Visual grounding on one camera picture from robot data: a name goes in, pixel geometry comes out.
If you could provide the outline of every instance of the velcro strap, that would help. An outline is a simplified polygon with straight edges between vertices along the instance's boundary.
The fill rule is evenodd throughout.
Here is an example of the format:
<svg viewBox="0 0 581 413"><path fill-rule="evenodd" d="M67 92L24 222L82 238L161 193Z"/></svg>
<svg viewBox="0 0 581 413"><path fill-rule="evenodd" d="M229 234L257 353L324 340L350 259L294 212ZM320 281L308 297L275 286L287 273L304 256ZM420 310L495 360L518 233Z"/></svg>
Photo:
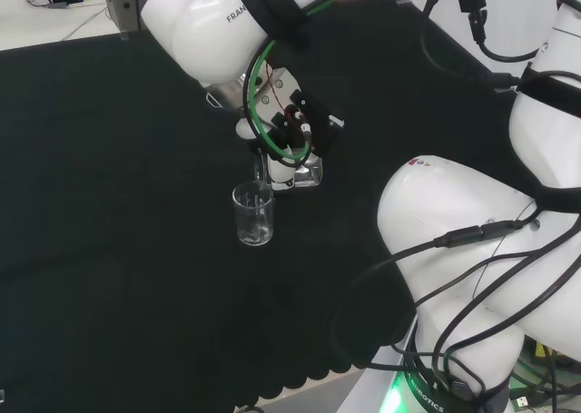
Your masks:
<svg viewBox="0 0 581 413"><path fill-rule="evenodd" d="M526 81L518 90L538 102L581 118L581 89L554 77L535 78L536 75L537 72L529 66L522 77Z"/></svg>
<svg viewBox="0 0 581 413"><path fill-rule="evenodd" d="M296 29L309 20L294 0L264 0L264 2L288 30Z"/></svg>
<svg viewBox="0 0 581 413"><path fill-rule="evenodd" d="M537 206L546 211L581 213L581 188L548 188L532 173L514 152L515 163L535 186Z"/></svg>
<svg viewBox="0 0 581 413"><path fill-rule="evenodd" d="M299 27L309 19L294 0L242 0L252 18L275 40L284 39L297 50L308 43Z"/></svg>

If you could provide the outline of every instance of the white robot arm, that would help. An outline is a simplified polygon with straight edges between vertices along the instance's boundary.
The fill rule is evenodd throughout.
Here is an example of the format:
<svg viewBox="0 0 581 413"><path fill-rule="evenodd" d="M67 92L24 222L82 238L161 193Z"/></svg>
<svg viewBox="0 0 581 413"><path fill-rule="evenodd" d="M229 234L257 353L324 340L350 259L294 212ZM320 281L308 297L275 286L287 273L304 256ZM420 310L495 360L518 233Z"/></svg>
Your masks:
<svg viewBox="0 0 581 413"><path fill-rule="evenodd" d="M294 5L301 13L320 6L325 0L278 0L277 3L280 1ZM251 5L249 8L246 5L242 0L148 0L143 9L143 20L153 36L187 74L208 90L211 105L250 107L248 101L242 100L244 90L252 89L244 87L249 82L245 73L252 56L262 43L268 42L262 27L270 19L257 22L253 15L269 10L255 5L251 14ZM270 140L271 130L278 129L274 135L278 136L279 145L266 142L257 151L260 157L257 163L263 168L257 174L265 175L275 191L316 186L322 177L320 157L329 148L328 140L340 132L343 121L320 109L312 97L302 93L286 70L272 70L268 64L259 68L257 100L252 109L256 109L261 121L249 118L251 112L247 111L237 124L237 134L245 140ZM297 141L296 133L294 143L290 141L294 127L300 127L302 145L297 145L300 139Z"/></svg>

